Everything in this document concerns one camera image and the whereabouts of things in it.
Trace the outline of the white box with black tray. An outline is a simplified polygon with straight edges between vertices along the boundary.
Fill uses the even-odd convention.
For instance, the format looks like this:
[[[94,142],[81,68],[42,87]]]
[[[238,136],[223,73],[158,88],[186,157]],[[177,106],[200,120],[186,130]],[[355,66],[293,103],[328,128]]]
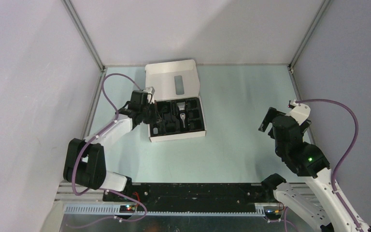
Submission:
[[[160,121],[149,125],[151,142],[206,136],[200,98],[200,80],[193,59],[147,64],[145,85],[155,90],[154,100]],[[185,102],[186,126],[179,118],[178,102]]]

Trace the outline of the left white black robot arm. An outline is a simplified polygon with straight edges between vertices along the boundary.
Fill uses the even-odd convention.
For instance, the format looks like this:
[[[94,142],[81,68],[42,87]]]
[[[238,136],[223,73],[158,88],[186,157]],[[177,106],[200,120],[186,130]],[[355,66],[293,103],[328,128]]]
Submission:
[[[67,149],[63,178],[93,190],[111,189],[121,201],[130,200],[133,187],[127,184],[128,177],[107,169],[106,154],[136,126],[157,122],[154,92],[153,87],[134,90],[130,100],[103,129],[85,139],[72,139]]]

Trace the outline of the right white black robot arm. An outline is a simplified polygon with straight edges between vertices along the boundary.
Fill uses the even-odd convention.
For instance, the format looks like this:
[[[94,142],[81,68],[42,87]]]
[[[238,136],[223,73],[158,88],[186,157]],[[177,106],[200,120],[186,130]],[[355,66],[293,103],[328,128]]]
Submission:
[[[316,232],[371,232],[332,180],[333,171],[322,150],[303,140],[310,125],[310,107],[293,106],[287,114],[271,107],[268,109],[259,131],[272,125],[268,135],[275,140],[275,154],[282,162],[304,179],[320,203],[316,206],[293,190],[279,174],[272,174],[261,182],[262,197],[268,202],[278,201],[301,217]]]

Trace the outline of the silver black hair clipper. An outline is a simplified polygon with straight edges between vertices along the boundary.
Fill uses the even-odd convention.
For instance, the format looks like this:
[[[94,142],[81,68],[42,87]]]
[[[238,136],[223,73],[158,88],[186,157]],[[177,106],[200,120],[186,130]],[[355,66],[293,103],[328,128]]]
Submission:
[[[179,118],[182,122],[183,129],[186,130],[186,103],[185,102],[178,102],[177,108],[179,112]]]

